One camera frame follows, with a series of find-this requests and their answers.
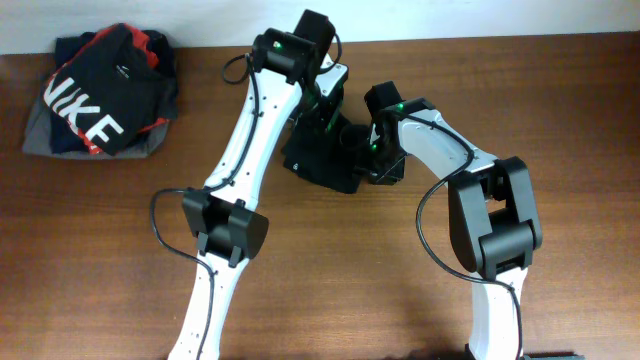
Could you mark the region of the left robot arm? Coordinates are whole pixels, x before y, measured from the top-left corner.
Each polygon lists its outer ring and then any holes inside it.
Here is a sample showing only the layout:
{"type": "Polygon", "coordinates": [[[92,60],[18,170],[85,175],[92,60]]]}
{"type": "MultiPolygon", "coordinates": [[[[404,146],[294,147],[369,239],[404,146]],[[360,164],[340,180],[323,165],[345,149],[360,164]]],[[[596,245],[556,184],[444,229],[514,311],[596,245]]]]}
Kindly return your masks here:
{"type": "Polygon", "coordinates": [[[269,221],[257,211],[261,184],[288,120],[316,110],[348,69],[329,55],[329,18],[305,10],[292,32],[258,35],[249,53],[248,89],[226,149],[200,189],[179,190],[196,240],[196,277],[172,359],[217,359],[236,285],[260,251],[269,221]]]}

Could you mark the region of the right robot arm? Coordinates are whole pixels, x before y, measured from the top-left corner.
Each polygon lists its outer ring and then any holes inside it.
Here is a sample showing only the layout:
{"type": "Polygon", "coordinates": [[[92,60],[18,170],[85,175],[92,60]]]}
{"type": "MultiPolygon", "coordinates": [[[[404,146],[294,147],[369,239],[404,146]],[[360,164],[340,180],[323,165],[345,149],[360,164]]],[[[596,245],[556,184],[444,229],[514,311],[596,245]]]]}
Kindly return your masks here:
{"type": "Polygon", "coordinates": [[[522,359],[521,293],[543,235],[529,170],[513,156],[500,159],[465,139],[424,98],[405,100],[391,81],[364,96],[371,115],[358,167],[376,185],[404,176],[417,158],[437,178],[416,210],[418,238],[445,272],[472,286],[473,323],[465,352],[471,359],[522,359]],[[447,190],[449,239],[457,271],[429,245],[421,226],[427,201],[447,190]]]}

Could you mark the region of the black t-shirt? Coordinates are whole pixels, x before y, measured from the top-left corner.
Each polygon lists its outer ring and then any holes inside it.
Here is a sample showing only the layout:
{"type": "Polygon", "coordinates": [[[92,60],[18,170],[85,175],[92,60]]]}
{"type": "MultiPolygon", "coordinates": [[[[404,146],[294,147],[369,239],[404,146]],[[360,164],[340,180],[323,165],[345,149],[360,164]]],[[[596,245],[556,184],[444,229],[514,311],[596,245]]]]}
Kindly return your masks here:
{"type": "Polygon", "coordinates": [[[281,152],[283,166],[299,178],[331,190],[354,194],[362,176],[355,170],[369,127],[353,124],[340,114],[332,129],[296,125],[281,152]]]}

